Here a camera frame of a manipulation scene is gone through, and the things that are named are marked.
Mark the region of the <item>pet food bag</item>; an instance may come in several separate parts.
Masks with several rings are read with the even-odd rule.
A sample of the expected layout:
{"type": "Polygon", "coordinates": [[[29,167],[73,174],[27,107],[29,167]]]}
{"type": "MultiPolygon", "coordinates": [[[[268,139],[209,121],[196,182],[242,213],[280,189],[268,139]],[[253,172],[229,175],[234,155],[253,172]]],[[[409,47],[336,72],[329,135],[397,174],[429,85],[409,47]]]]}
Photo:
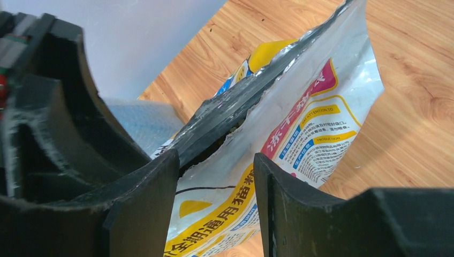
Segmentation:
{"type": "Polygon", "coordinates": [[[253,160],[262,153],[323,185],[384,87],[366,1],[344,1],[296,40],[259,45],[154,157],[176,149],[178,180],[164,256],[212,256],[259,233],[253,160]]]}

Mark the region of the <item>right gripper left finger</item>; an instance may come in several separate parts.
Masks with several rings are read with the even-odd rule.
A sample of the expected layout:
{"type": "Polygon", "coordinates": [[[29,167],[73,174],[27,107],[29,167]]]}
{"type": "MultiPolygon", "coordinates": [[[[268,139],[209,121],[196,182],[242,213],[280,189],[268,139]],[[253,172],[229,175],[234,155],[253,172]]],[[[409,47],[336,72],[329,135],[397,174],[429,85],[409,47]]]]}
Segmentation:
{"type": "Polygon", "coordinates": [[[1,256],[162,256],[179,174],[169,149],[70,202],[1,197],[1,256]]]}

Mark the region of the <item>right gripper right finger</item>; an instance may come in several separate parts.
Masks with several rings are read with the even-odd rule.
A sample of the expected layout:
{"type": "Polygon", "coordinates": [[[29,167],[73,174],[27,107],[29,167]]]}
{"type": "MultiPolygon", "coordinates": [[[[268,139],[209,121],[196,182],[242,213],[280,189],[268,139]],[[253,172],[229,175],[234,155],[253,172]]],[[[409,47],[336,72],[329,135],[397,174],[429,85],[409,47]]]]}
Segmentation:
{"type": "Polygon", "coordinates": [[[265,256],[453,256],[453,189],[375,187],[344,200],[262,153],[253,172],[265,256]]]}

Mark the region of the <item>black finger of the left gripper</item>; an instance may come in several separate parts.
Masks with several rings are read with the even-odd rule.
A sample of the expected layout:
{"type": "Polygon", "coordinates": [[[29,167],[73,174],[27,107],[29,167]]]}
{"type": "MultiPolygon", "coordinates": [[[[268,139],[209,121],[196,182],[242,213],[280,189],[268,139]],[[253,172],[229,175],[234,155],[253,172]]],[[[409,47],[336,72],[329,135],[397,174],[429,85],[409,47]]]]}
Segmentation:
{"type": "Polygon", "coordinates": [[[149,161],[99,97],[82,28],[47,13],[1,13],[5,194],[68,201],[149,161]]]}

